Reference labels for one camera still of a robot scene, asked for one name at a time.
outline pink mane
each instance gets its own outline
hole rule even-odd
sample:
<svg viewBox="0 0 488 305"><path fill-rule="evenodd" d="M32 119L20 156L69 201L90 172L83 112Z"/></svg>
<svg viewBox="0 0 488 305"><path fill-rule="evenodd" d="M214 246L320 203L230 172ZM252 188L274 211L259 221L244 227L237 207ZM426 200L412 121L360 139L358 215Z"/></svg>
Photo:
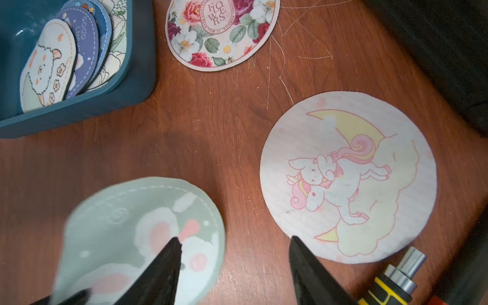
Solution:
<svg viewBox="0 0 488 305"><path fill-rule="evenodd" d="M291 202L291 206L297 210L302 209L306 206L306 197L303 194L302 190L300 189L300 185L299 185L300 181L302 181L302 186L307 193L310 193L311 191L310 185L305 181L298 180L297 182L295 182L295 184L291 189L291 192L293 193L294 196L291 197L290 202Z"/></svg>

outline wood grain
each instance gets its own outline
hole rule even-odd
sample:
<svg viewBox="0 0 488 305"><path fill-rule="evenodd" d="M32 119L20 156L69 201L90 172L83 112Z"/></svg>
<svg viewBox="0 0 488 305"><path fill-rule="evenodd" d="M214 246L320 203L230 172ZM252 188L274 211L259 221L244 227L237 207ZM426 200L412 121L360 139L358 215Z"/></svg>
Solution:
<svg viewBox="0 0 488 305"><path fill-rule="evenodd" d="M414 279L412 304L423 304L486 205L488 141L450 108L361 0L320 6L334 1L340 0L284 0L283 7L317 7L283 8L252 59L213 73L173 59L164 38L169 0L155 1L158 82L145 102L0 141L2 303L29 304L51 292L63 223L84 198L114 183L162 176L203 189L224 219L225 263L202 304L295 304L289 238L260 190L261 150L293 103L349 90L403 111L436 159L436 205L413 243L428 257ZM401 255L359 265L321 261L358 298Z"/></svg>

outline black tongs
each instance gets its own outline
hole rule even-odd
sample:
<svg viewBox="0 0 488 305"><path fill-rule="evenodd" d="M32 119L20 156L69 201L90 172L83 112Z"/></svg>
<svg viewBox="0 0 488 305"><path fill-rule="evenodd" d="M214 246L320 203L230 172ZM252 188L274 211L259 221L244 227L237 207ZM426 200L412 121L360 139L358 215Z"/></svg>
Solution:
<svg viewBox="0 0 488 305"><path fill-rule="evenodd" d="M115 305L173 305L180 275L182 245L173 237L137 281ZM31 305L48 305L45 297ZM59 305L84 305L90 298L89 289L82 290Z"/></svg>
<svg viewBox="0 0 488 305"><path fill-rule="evenodd" d="M174 237L115 305L173 305L181 254L182 245ZM299 305L356 305L300 238L291 238L289 255ZM82 290L58 305L84 305L89 298L89 289ZM46 297L31 305L48 304Z"/></svg>
<svg viewBox="0 0 488 305"><path fill-rule="evenodd" d="M357 305L297 236L289 255L298 305Z"/></svg>

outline pink flower illustration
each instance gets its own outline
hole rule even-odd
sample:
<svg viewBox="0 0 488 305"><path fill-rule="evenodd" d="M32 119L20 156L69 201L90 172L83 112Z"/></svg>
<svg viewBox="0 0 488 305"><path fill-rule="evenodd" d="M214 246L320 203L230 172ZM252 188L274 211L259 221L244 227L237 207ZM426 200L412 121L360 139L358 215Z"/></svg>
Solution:
<svg viewBox="0 0 488 305"><path fill-rule="evenodd" d="M186 3L185 9L182 11L183 19L191 26L195 26L200 22L200 7L202 2L191 0Z"/></svg>
<svg viewBox="0 0 488 305"><path fill-rule="evenodd" d="M253 45L250 45L250 46L247 46L244 48L244 55L246 55L247 53L251 52L252 48L254 48Z"/></svg>
<svg viewBox="0 0 488 305"><path fill-rule="evenodd" d="M204 52L193 53L190 64L204 68L213 66L212 60L210 60L210 58Z"/></svg>
<svg viewBox="0 0 488 305"><path fill-rule="evenodd" d="M233 1L234 1L234 7L236 8L236 18L234 20L234 24L239 24L241 23L239 21L239 18L241 18L242 15L252 11L252 3L254 2L254 0L233 0Z"/></svg>
<svg viewBox="0 0 488 305"><path fill-rule="evenodd" d="M176 26L174 22L168 22L168 36L169 41L172 41L176 34L179 34L181 29Z"/></svg>
<svg viewBox="0 0 488 305"><path fill-rule="evenodd" d="M252 42L253 43L258 43L261 41L261 39L263 39L263 36L266 34L266 32L268 31L269 29L269 23L265 22L265 23L261 23L259 26L258 26L258 34L259 34L259 37L257 39L253 39Z"/></svg>

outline green leaf illustration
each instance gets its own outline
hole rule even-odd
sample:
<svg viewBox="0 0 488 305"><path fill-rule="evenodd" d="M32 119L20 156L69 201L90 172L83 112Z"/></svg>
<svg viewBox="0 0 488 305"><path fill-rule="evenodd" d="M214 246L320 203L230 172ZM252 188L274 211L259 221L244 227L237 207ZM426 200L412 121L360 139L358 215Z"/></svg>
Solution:
<svg viewBox="0 0 488 305"><path fill-rule="evenodd" d="M239 22L243 25L250 25L254 22L254 19L249 14L244 14L239 18Z"/></svg>
<svg viewBox="0 0 488 305"><path fill-rule="evenodd" d="M220 42L215 38L208 38L205 40L205 49L210 53L216 53L219 50Z"/></svg>
<svg viewBox="0 0 488 305"><path fill-rule="evenodd" d="M122 37L124 36L125 32L120 33L120 35L115 39L112 44L110 45L110 51L113 51L118 45L119 42L121 42Z"/></svg>
<svg viewBox="0 0 488 305"><path fill-rule="evenodd" d="M225 65L225 59L223 58L220 58L220 57L212 57L214 63L217 65L217 66L223 66Z"/></svg>
<svg viewBox="0 0 488 305"><path fill-rule="evenodd" d="M201 24L197 24L195 25L195 27L193 28L193 30L195 32L197 32L197 37L200 36L202 37L206 32L203 30L202 28L202 25Z"/></svg>
<svg viewBox="0 0 488 305"><path fill-rule="evenodd" d="M246 31L245 25L241 24L236 26L234 29L232 29L232 31L230 31L230 36L229 36L230 41L234 43L240 42L242 38L244 38L245 31Z"/></svg>
<svg viewBox="0 0 488 305"><path fill-rule="evenodd" d="M202 38L202 37L198 37L198 36L197 36L197 38L195 39L195 41L196 41L196 42L198 42L198 44L200 45L200 46L198 47L198 52L200 52L200 50L201 50L201 49L202 49L202 47L203 47L203 38Z"/></svg>
<svg viewBox="0 0 488 305"><path fill-rule="evenodd" d="M258 26L259 23L255 21L247 27L247 35L249 36L249 38L257 39L259 37Z"/></svg>

